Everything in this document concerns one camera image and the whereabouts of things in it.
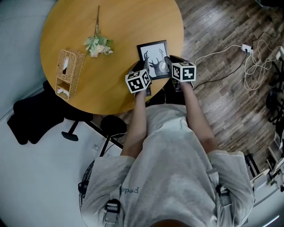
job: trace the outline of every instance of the gray t-shirt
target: gray t-shirt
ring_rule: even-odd
[[[176,219],[191,227],[239,226],[253,207],[254,195],[242,152],[206,154],[178,105],[147,109],[147,138],[137,159],[96,159],[82,206],[88,227],[105,226],[104,207],[121,203],[117,226],[149,227]],[[225,209],[217,185],[230,191]]]

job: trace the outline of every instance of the framed deer picture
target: framed deer picture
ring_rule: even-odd
[[[166,40],[138,45],[137,48],[140,60],[149,62],[149,75],[152,80],[170,77],[165,62],[165,57],[169,57]]]

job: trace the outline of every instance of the white floor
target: white floor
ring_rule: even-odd
[[[64,120],[36,145],[20,145],[8,118],[0,122],[0,219],[7,227],[84,227],[78,183],[106,139],[80,122],[79,141],[69,141],[61,132],[73,121]],[[120,152],[114,145],[106,155]]]

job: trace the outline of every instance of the tabletop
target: tabletop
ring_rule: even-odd
[[[94,35],[99,5],[100,31],[114,41],[114,53],[91,58],[83,43]],[[86,53],[77,94],[68,103],[93,114],[118,114],[134,107],[125,75],[139,60],[137,45],[167,40],[169,54],[180,56],[183,38],[183,21],[175,0],[59,0],[43,28],[40,58],[45,76],[55,89],[60,50]],[[152,95],[167,80],[153,81]]]

